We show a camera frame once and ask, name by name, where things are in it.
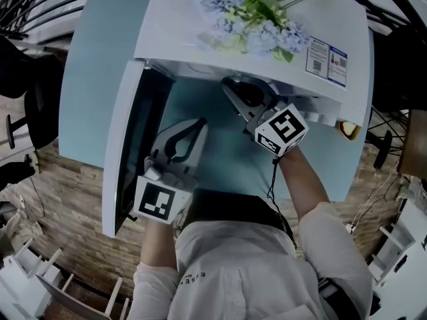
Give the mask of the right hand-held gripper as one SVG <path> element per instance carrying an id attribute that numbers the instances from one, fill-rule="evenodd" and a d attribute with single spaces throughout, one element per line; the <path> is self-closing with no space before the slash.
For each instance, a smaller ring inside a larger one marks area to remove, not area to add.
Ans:
<path id="1" fill-rule="evenodd" d="M 265 81 L 236 77 L 221 85 L 238 114 L 249 119 L 246 131 L 277 157 L 285 155 L 306 136 L 309 127 L 294 104 L 273 99 L 263 107 L 268 103 L 266 100 L 276 95 Z"/>

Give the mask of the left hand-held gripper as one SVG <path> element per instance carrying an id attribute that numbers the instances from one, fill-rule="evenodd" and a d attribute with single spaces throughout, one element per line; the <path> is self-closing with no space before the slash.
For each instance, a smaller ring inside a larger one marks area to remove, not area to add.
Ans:
<path id="1" fill-rule="evenodd" d="M 137 177 L 133 212 L 172 224 L 188 207 L 197 187 L 193 176 L 207 140 L 207 120 L 188 119 L 168 127 L 155 139 L 144 173 Z M 177 146 L 184 154 L 177 153 Z"/>

